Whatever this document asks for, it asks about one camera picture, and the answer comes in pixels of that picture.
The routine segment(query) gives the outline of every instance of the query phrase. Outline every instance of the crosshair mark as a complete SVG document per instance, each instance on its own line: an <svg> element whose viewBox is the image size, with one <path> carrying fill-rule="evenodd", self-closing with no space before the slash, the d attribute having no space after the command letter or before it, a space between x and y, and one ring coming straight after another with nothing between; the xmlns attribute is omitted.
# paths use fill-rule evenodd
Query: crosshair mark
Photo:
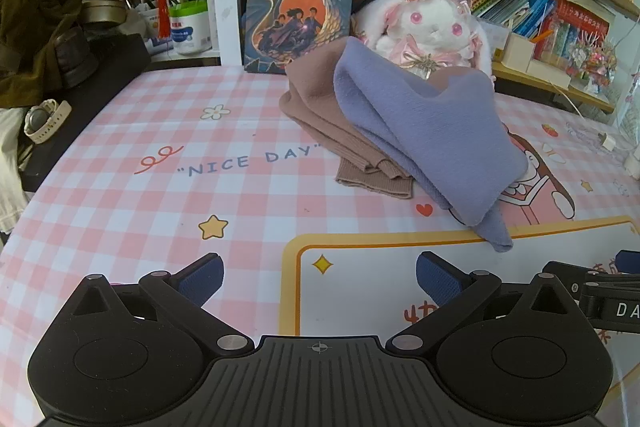
<svg viewBox="0 0 640 427"><path fill-rule="evenodd" d="M317 342L313 346L309 346L310 349L313 349L316 353L324 353L327 349L331 349L331 346L327 346L322 342Z"/></svg>

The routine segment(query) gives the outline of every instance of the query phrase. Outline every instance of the red heart print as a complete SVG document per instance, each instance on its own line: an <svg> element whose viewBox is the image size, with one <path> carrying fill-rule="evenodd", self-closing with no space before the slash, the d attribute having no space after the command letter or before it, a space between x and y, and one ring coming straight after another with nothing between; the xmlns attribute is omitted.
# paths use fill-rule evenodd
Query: red heart print
<svg viewBox="0 0 640 427"><path fill-rule="evenodd" d="M415 210L420 212L424 217L429 217L433 214L433 207L430 204L416 204Z"/></svg>

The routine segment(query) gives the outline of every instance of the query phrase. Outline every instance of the pink checkered tablecloth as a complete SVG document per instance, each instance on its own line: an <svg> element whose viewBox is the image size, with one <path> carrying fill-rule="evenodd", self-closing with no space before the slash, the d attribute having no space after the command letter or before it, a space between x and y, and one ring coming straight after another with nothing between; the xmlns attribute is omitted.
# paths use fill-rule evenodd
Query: pink checkered tablecloth
<svg viewBox="0 0 640 427"><path fill-rule="evenodd" d="M225 283L205 308L258 339L278 333L282 252L294 237L463 228L418 187L413 200L396 200L335 183L338 158L280 113L286 89L284 76L239 68L145 73L68 149L0 255L2 425L33 427L42 418L27 363L88 273L135 282L215 251ZM579 117L496 97L513 139L537 150L540 173L565 188L573 219L627 215L640 223L626 152L600 149ZM504 208L510 226L545 219L540 212ZM204 240L198 225L213 215L228 225L222 238ZM624 386L626 400L604 407L601 419L638 425L638 388L636 380Z"/></svg>

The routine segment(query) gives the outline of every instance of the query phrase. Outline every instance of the metal screw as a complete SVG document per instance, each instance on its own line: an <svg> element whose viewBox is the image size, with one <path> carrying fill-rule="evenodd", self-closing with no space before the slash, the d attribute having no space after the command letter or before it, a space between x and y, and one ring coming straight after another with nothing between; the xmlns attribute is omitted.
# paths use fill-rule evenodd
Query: metal screw
<svg viewBox="0 0 640 427"><path fill-rule="evenodd" d="M218 339L218 347L227 351L242 349L248 343L249 341L241 335L225 335Z"/></svg>
<svg viewBox="0 0 640 427"><path fill-rule="evenodd" d="M422 347L422 339L415 335L398 335L391 343L403 351L413 351Z"/></svg>

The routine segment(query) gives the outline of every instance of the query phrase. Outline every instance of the white plug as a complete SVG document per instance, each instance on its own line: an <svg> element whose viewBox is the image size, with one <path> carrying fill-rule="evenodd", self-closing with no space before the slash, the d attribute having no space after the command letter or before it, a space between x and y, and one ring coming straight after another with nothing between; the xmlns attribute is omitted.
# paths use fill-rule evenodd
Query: white plug
<svg viewBox="0 0 640 427"><path fill-rule="evenodd" d="M598 136L600 137L600 145L602 145L607 151L612 151L616 148L616 139L610 134L604 132L598 134Z"/></svg>

